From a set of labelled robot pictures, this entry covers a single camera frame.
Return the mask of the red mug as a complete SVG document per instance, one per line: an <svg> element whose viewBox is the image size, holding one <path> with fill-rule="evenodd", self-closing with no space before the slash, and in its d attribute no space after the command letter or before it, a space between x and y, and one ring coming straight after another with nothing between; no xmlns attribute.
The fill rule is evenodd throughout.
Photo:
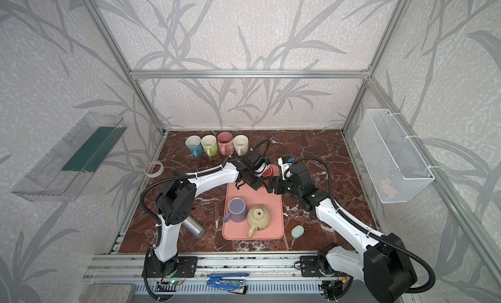
<svg viewBox="0 0 501 303"><path fill-rule="evenodd" d="M263 172L262 177L273 176L273 165L270 165L266 171Z"/></svg>

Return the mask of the white mug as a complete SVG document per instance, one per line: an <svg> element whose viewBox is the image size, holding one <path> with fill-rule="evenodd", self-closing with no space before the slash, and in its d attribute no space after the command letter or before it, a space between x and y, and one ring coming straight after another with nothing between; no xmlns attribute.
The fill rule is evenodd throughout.
<svg viewBox="0 0 501 303"><path fill-rule="evenodd" d="M233 144L238 156L243 156L249 152L249 138L247 136L236 136L233 138Z"/></svg>

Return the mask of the pink mug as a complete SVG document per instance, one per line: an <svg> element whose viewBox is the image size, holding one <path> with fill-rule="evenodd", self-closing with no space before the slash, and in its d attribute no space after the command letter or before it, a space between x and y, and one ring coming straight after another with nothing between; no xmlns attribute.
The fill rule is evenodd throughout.
<svg viewBox="0 0 501 303"><path fill-rule="evenodd" d="M230 132L221 132L217 136L220 153L229 157L234 153L233 135Z"/></svg>

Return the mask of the light green mug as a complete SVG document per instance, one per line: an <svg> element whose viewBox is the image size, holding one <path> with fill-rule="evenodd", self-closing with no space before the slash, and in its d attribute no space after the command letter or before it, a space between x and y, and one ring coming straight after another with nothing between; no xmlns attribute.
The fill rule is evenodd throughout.
<svg viewBox="0 0 501 303"><path fill-rule="evenodd" d="M206 135L201 139L201 144L204 152L209 157L214 157L219 152L217 138L214 135Z"/></svg>

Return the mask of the purple mug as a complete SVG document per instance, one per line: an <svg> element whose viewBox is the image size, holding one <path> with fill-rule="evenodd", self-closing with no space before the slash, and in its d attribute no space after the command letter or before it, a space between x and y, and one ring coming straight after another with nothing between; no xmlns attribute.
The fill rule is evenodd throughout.
<svg viewBox="0 0 501 303"><path fill-rule="evenodd" d="M248 209L245 201L240 197L236 197L229 202L228 212L224 215L223 222L244 222L247 219L247 213Z"/></svg>

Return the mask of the blue flower mug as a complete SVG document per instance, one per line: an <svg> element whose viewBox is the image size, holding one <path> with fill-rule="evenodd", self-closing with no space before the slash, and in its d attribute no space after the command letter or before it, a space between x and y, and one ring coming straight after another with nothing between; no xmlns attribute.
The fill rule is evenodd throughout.
<svg viewBox="0 0 501 303"><path fill-rule="evenodd" d="M202 138L200 136L196 136L196 135L189 136L185 140L186 147L189 149L190 153L195 158L201 157L204 153L201 141L202 141Z"/></svg>

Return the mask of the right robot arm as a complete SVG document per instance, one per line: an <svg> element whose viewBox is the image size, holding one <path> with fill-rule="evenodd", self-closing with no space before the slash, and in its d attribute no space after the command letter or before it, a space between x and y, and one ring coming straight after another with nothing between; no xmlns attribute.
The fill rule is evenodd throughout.
<svg viewBox="0 0 501 303"><path fill-rule="evenodd" d="M330 248L325 260L330 269L364 282L378 302L395 302L404 293L424 293L433 288L436 274L421 257L408 251L395 234L385 235L342 208L331 191L317 188L305 165L306 158L279 158L281 176L271 182L276 194L287 193L341 235L352 247Z"/></svg>

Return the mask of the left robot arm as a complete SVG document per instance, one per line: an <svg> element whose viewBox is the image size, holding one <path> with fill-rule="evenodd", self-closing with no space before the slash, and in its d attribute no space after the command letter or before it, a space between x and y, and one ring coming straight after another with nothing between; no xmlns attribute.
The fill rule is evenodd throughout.
<svg viewBox="0 0 501 303"><path fill-rule="evenodd" d="M190 216L197 196L231 183L247 184L254 190L264 185L264 172L270 168L270 159L266 157L269 147L270 140L263 140L244 155L229 157L203 171L174 172L141 193L139 205L156 221L157 229L156 243L146 252L144 280L169 276L180 266L177 241L181 224Z"/></svg>

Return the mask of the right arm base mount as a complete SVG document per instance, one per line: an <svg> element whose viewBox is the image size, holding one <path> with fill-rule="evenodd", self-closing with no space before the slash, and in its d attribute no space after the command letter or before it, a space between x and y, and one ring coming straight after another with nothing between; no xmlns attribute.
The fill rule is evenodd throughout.
<svg viewBox="0 0 501 303"><path fill-rule="evenodd" d="M301 256L300 270L302 277L329 277L335 274L327 259L321 256Z"/></svg>

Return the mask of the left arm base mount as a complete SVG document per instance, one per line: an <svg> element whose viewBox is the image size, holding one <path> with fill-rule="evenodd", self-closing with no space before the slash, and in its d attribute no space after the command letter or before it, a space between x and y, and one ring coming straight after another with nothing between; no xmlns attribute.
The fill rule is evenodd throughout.
<svg viewBox="0 0 501 303"><path fill-rule="evenodd" d="M193 278L195 275L198 257L175 256L166 262L161 262L153 254L146 259L142 277L146 278Z"/></svg>

